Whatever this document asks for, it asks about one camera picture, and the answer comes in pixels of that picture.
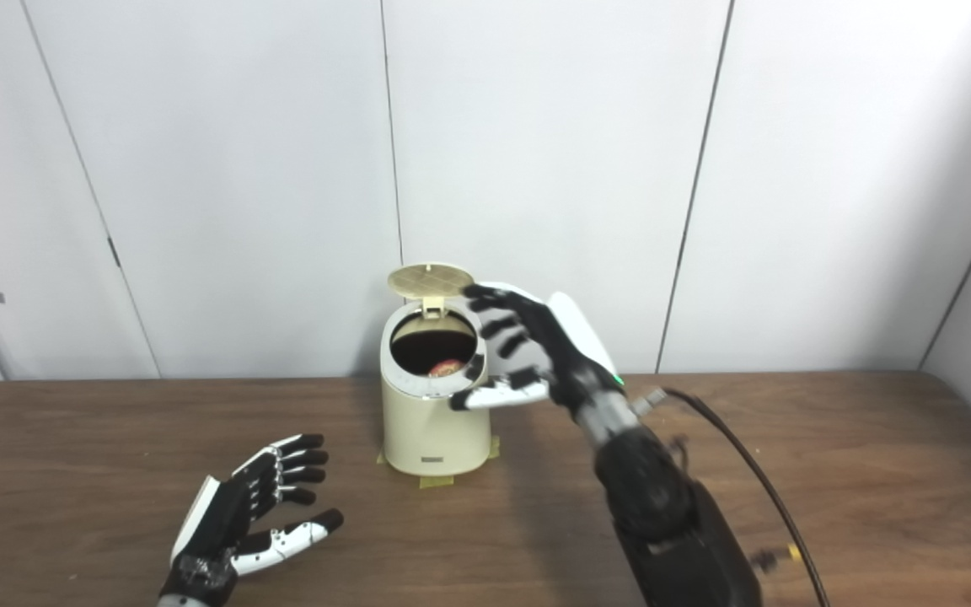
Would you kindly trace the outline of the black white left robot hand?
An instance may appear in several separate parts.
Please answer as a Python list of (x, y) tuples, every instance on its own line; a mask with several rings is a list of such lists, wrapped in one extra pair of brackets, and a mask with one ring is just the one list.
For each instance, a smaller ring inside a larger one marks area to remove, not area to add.
[(299, 433), (261, 447), (227, 479), (206, 476), (174, 539), (158, 606), (224, 606), (241, 577), (312, 548), (344, 523), (338, 508), (282, 527), (250, 527), (284, 503), (312, 506), (308, 485), (326, 480), (321, 434)]

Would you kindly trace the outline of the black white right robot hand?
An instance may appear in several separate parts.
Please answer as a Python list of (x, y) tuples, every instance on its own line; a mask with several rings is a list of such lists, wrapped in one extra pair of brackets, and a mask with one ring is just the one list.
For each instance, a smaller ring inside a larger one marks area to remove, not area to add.
[(596, 331), (565, 293), (543, 301), (506, 283), (475, 283), (464, 287), (463, 295), (475, 312), (506, 312), (480, 331), (486, 339), (505, 337), (496, 349), (500, 357), (509, 358), (521, 346), (535, 343), (549, 363), (455, 392), (448, 400), (452, 411), (495, 410), (548, 399), (576, 415), (597, 397), (625, 395), (614, 370), (596, 358), (604, 353)]

